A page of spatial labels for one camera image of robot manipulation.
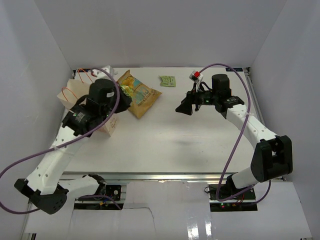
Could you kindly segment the light green snack packet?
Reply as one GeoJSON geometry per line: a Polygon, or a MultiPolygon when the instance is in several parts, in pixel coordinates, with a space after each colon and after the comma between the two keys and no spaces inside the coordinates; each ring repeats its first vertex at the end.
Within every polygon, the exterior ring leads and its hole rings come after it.
{"type": "Polygon", "coordinates": [[[176,87],[176,78],[174,76],[161,75],[159,78],[161,87],[176,87]]]}

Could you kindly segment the green sour candy packet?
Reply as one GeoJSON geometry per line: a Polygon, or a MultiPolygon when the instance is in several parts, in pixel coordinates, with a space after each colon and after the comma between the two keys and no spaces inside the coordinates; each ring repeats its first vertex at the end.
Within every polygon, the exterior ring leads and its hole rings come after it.
{"type": "Polygon", "coordinates": [[[121,87],[121,90],[124,92],[124,94],[126,95],[126,96],[128,96],[128,97],[132,97],[132,95],[133,95],[133,90],[129,87],[129,86],[127,86],[127,85],[121,85],[120,86],[121,87]]]}

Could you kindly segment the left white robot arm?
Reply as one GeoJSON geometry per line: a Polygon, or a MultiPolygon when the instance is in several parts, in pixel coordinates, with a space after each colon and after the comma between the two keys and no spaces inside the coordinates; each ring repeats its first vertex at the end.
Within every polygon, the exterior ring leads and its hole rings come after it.
{"type": "Polygon", "coordinates": [[[130,95],[118,83],[97,79],[68,110],[55,141],[36,169],[28,177],[17,179],[14,187],[39,210],[49,215],[58,212],[71,191],[59,184],[66,167],[93,132],[113,114],[126,111],[131,102],[130,95]]]}

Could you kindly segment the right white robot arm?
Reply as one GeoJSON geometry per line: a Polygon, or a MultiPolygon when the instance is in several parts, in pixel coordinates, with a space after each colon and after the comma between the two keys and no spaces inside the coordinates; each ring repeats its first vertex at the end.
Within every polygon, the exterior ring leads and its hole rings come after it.
{"type": "Polygon", "coordinates": [[[279,136],[266,128],[249,107],[238,96],[232,95],[230,79],[226,74],[211,77],[212,86],[202,81],[203,75],[193,71],[189,78],[193,87],[176,108],[177,113],[192,115],[201,106],[214,106],[226,120],[240,131],[254,149],[250,166],[227,177],[226,183],[219,183],[216,199],[220,202],[236,200],[257,183],[263,183],[293,171],[292,141],[286,136],[279,136]]]}

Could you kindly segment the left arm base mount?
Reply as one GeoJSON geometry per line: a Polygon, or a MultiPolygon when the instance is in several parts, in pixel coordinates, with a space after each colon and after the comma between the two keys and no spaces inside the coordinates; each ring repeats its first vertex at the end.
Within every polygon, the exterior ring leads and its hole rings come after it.
{"type": "Polygon", "coordinates": [[[93,194],[87,194],[78,198],[79,201],[99,201],[102,204],[116,202],[121,199],[121,185],[103,185],[93,194]]]}

